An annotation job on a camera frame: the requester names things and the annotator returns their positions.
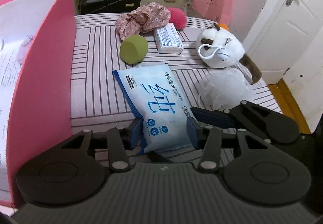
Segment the pink fluffy ball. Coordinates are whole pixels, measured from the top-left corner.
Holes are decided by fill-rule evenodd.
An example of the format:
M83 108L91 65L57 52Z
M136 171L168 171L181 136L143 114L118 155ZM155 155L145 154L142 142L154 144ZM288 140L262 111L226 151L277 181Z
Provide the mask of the pink fluffy ball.
M169 23L173 23L175 28L179 30L183 30L184 28L186 28L187 19L183 10L175 7L169 7L167 9L172 14Z

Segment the ridged gray surface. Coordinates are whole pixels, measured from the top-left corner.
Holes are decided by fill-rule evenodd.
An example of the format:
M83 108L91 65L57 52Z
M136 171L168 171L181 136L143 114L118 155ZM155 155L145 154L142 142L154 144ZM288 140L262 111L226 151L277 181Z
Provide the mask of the ridged gray surface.
M279 208L244 203L215 175L200 174L190 163L137 163L130 172L113 174L80 204L27 204L13 219L19 224L310 224L315 216L300 203Z

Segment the silver screw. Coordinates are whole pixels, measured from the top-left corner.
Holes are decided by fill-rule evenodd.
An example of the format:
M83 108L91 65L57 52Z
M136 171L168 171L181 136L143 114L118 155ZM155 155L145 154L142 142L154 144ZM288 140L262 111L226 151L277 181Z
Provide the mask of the silver screw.
M216 163L213 161L203 161L201 163L201 167L203 169L215 169L216 168Z
M128 166L128 163L121 160L112 163L112 167L115 169L125 169L127 168L127 166Z

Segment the drawer handle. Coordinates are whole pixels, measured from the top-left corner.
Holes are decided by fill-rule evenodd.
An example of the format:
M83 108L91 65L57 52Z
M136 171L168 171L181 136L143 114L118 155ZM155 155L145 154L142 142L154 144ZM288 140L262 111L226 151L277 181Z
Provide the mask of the drawer handle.
M164 0L165 1L165 3L175 3L176 2L176 0Z

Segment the door frame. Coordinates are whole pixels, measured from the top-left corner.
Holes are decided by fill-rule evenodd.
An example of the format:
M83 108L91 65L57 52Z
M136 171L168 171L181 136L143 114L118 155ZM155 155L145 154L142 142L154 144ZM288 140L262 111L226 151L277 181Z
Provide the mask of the door frame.
M252 55L256 50L257 46L273 24L285 1L286 0L266 0L259 16L242 43L248 55Z

